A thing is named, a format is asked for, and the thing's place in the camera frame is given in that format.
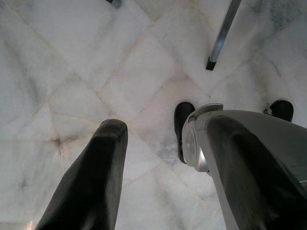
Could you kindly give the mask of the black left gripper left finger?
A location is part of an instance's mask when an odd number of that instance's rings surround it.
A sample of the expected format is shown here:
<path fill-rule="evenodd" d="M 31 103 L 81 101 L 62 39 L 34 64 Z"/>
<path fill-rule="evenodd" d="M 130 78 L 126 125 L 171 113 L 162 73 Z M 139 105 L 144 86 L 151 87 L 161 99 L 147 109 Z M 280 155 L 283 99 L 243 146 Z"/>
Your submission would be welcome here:
<path fill-rule="evenodd" d="M 127 125 L 103 121 L 64 173 L 36 229 L 113 230 L 127 145 Z"/>

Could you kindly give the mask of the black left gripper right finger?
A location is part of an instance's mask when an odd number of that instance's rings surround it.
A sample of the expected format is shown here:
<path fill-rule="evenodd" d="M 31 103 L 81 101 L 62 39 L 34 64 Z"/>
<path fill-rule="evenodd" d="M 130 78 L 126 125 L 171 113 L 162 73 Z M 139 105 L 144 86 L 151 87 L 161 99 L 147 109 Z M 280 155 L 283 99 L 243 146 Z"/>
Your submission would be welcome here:
<path fill-rule="evenodd" d="M 306 229 L 306 190 L 252 132 L 220 115 L 208 122 L 207 135 L 239 229 Z"/>

